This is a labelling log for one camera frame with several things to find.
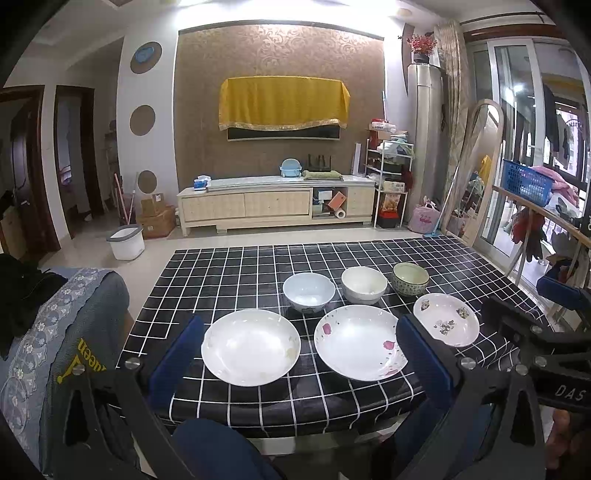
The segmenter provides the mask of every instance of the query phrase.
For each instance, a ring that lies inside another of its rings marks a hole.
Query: table
[[[591,238],[583,235],[577,228],[574,227],[574,225],[572,225],[571,223],[568,223],[568,221],[559,217],[555,213],[549,211],[548,209],[546,209],[544,207],[536,205],[535,203],[530,202],[529,200],[526,200],[525,198],[522,198],[519,195],[516,195],[515,193],[510,192],[509,190],[505,190],[505,189],[498,187],[496,185],[493,185],[492,189],[494,191],[498,192],[499,194],[504,195],[507,198],[513,200],[515,203],[529,208],[530,212],[532,212],[532,211],[537,212],[537,213],[545,216],[546,218],[549,218],[557,225],[560,225],[571,236],[575,237],[577,239],[577,247],[576,247],[576,250],[574,251],[574,258],[575,259],[579,256],[581,245],[584,245],[586,248],[591,247]],[[505,275],[508,277],[509,274],[511,273],[511,271],[515,268],[517,261],[521,257],[521,262],[519,263],[519,270],[517,272],[517,276],[515,277],[515,285],[519,285],[519,281],[521,280],[521,274],[523,272],[523,266],[525,264],[525,247],[527,246],[527,242],[530,238],[531,221],[532,221],[532,216],[530,215],[527,232],[525,234],[525,239],[522,242],[521,247],[519,248],[517,253],[511,257],[511,260],[509,261],[509,267],[505,273]],[[573,268],[574,268],[574,264],[575,264],[575,262],[571,262],[567,276],[571,275]]]
[[[313,213],[314,189],[332,189],[347,199],[344,218]],[[183,235],[197,226],[215,225],[218,233],[229,228],[315,225],[363,222],[374,211],[375,182],[343,175],[342,180],[304,180],[302,177],[242,177],[212,180],[207,191],[186,188],[177,195]]]
[[[197,353],[166,411],[157,414],[170,429],[186,419],[206,417],[228,424],[249,438],[294,437],[356,430],[370,432],[378,420],[405,413],[422,400],[422,389],[408,364],[378,382],[348,380],[333,372],[314,348],[313,332],[322,313],[302,315],[288,307],[282,282],[301,271],[335,281],[337,293],[326,306],[344,305],[340,276],[347,267],[377,268],[389,277],[392,266],[412,261],[431,278],[429,293],[448,293],[466,301],[479,316],[482,299],[494,294],[546,318],[535,303],[492,264],[452,237],[397,239],[306,245],[177,250],[162,272],[125,344],[120,364],[149,354],[175,320],[198,314],[207,325],[238,309],[258,307],[281,313],[301,336],[301,355],[291,371],[261,387],[235,387],[211,374]],[[412,311],[416,297],[391,288],[378,306],[400,316]],[[502,368],[516,347],[488,325],[475,344],[454,349],[481,365]]]

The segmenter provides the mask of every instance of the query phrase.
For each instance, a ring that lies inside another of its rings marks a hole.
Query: red flowers
[[[407,38],[407,42],[413,53],[424,53],[426,55],[430,55],[435,45],[437,45],[437,40],[426,35],[413,35]]]

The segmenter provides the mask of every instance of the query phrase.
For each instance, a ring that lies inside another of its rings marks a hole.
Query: white bucket
[[[145,249],[141,225],[119,227],[107,241],[117,260],[133,260]]]

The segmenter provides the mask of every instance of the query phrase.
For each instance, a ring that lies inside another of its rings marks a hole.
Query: hanging clothes
[[[480,161],[480,169],[478,176],[482,179],[484,184],[488,181],[488,176],[491,174],[492,160],[488,155],[485,155]]]
[[[561,115],[557,114],[556,119],[558,121],[558,135],[560,137],[560,139],[559,139],[560,148],[558,149],[558,156],[557,156],[556,160],[558,160],[564,168],[568,168],[569,167],[569,160],[570,160],[570,144],[569,144],[570,128],[565,123],[565,121]]]
[[[560,149],[560,134],[558,133],[558,119],[556,117],[556,99],[550,87],[545,83],[544,110],[546,117],[546,138],[550,142],[550,151],[558,152]]]

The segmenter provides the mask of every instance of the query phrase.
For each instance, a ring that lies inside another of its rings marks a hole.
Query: pink bag
[[[408,229],[416,233],[431,233],[441,213],[431,202],[417,205],[408,223]]]

